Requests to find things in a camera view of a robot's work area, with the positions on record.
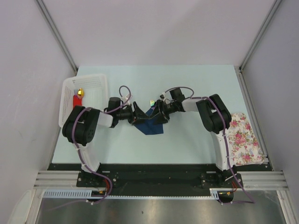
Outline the dark blue paper napkin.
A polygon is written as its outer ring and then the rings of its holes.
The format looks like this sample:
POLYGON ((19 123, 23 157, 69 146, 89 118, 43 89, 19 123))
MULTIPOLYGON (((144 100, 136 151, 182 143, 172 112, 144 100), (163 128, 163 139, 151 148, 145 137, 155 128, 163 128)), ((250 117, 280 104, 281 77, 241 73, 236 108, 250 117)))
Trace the dark blue paper napkin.
POLYGON ((146 119, 140 124, 136 124, 135 127, 145 135, 158 135, 163 134, 163 124, 155 125, 156 118, 146 119))

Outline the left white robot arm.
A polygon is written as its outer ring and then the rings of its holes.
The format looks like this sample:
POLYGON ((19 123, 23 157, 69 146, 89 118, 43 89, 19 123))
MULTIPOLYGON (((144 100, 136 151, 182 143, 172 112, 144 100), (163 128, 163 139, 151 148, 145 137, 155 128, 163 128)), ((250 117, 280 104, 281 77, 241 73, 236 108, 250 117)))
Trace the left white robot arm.
POLYGON ((150 117, 142 111, 136 102, 124 104, 119 97, 111 97, 108 107, 103 111, 91 107, 76 105, 65 121, 62 134, 74 144, 81 161, 81 168, 88 172, 87 181, 92 186, 103 182, 103 174, 98 172, 99 159, 89 143, 93 140, 98 127, 114 128, 120 120, 127 120, 132 125, 144 123, 150 117))

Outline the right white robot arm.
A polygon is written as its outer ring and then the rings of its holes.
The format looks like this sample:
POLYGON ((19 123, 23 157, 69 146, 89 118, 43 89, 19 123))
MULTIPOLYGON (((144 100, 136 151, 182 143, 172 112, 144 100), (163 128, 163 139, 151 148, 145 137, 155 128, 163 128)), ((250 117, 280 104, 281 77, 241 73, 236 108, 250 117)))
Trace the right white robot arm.
POLYGON ((226 171, 232 167, 228 145, 228 132, 232 116, 218 94, 209 97, 195 97, 194 91, 190 97, 182 93, 183 87, 173 87, 160 95, 154 103, 153 112, 149 116, 155 124, 165 124, 170 115, 175 112, 198 112, 204 128, 211 133, 216 167, 221 170, 216 174, 215 181, 220 187, 227 187, 233 180, 226 171))

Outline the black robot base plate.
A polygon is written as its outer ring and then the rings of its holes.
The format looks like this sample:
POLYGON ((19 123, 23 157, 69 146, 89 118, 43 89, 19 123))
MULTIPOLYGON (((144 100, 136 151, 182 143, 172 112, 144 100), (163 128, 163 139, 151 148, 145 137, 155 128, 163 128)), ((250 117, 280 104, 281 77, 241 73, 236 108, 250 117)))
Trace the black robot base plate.
POLYGON ((246 174, 272 171, 270 164, 233 166, 220 171, 214 164, 102 164, 97 174, 88 173, 79 164, 50 164, 48 171, 75 174, 75 187, 91 189, 87 200, 130 197, 199 197, 220 189, 233 192, 244 186, 246 174))

